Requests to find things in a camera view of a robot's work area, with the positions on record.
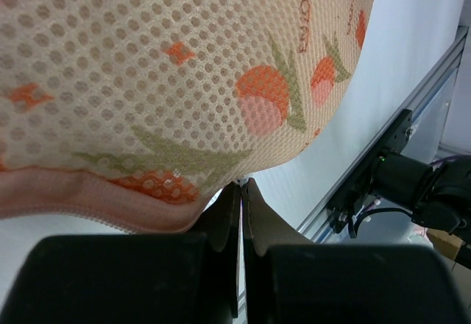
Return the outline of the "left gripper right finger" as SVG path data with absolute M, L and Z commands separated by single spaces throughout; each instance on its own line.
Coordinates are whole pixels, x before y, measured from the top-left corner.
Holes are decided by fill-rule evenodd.
M 249 323 L 468 323 L 444 262 L 429 247 L 317 244 L 249 179 L 241 190 Z

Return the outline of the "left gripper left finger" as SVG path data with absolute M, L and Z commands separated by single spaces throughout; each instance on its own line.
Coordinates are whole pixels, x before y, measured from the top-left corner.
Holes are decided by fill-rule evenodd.
M 7 322 L 231 323 L 240 206 L 231 183 L 185 233 L 45 238 L 7 296 Z

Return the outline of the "floral mesh laundry bag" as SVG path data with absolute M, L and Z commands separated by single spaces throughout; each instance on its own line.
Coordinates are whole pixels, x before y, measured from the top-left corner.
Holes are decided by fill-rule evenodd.
M 374 0 L 1 0 L 1 217 L 189 229 L 335 114 Z

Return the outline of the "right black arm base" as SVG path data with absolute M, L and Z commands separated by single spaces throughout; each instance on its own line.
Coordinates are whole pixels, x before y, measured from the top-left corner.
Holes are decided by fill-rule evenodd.
M 353 230 L 353 217 L 371 194 L 373 175 L 379 163 L 390 152 L 402 152 L 408 143 L 407 130 L 411 127 L 411 118 L 411 110 L 401 110 L 372 140 L 335 188 L 326 204 L 329 225 L 335 234 L 344 229 Z

